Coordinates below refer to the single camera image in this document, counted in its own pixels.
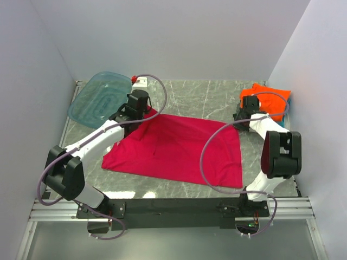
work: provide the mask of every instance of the fabric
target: fabric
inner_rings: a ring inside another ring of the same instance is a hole
[[[287,102],[288,102],[288,104],[289,104],[289,106],[290,106],[290,104],[291,104],[291,98],[290,98],[290,97],[288,98]],[[285,114],[285,115],[283,116],[281,122],[277,122],[281,127],[285,127],[284,120],[285,120],[286,116],[287,116],[287,114]]]
[[[154,109],[146,115],[152,116]],[[224,123],[161,114],[115,144],[102,168],[142,176],[206,185],[199,160],[203,146]],[[210,143],[204,172],[214,186],[242,188],[239,134],[227,127]]]
[[[241,91],[240,99],[241,99],[241,107],[242,107],[242,98],[244,96],[251,96],[252,94],[260,93],[260,92],[275,92],[283,96],[286,100],[288,100],[291,92],[289,90],[280,90],[269,88],[266,86],[259,85],[254,83],[252,88],[244,89]],[[260,110],[265,111],[269,114],[281,113],[286,109],[286,102],[281,99],[279,96],[272,94],[261,94],[257,96],[259,101],[261,102]],[[283,115],[272,116],[272,119],[276,122],[281,122]]]

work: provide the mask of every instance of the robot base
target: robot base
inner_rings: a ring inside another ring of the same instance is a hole
[[[128,229],[192,228],[219,226],[235,229],[235,218],[268,217],[266,201],[254,202],[240,198],[187,198],[187,199],[109,199],[112,216],[121,219]],[[78,210],[77,218],[93,219],[87,209]],[[106,233],[107,222],[88,225],[90,233]],[[112,222],[111,230],[121,230]]]

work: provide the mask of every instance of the white wall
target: white wall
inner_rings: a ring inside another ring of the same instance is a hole
[[[73,79],[32,4],[0,2],[0,259],[14,259]]]
[[[298,182],[330,259],[347,254],[347,2],[311,0],[269,79],[293,90],[291,129],[303,136]]]
[[[267,80],[309,0],[31,0],[75,79]]]

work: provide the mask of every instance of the blue cloth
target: blue cloth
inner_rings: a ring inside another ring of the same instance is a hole
[[[288,98],[287,100],[288,104],[291,104],[291,98]],[[282,121],[281,122],[277,122],[281,127],[284,127],[284,118],[288,116],[287,114],[285,116],[283,116]]]

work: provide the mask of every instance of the teal plastic container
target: teal plastic container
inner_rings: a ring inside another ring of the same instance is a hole
[[[126,103],[131,80],[112,72],[100,72],[83,87],[69,107],[69,117],[85,126],[99,128]]]

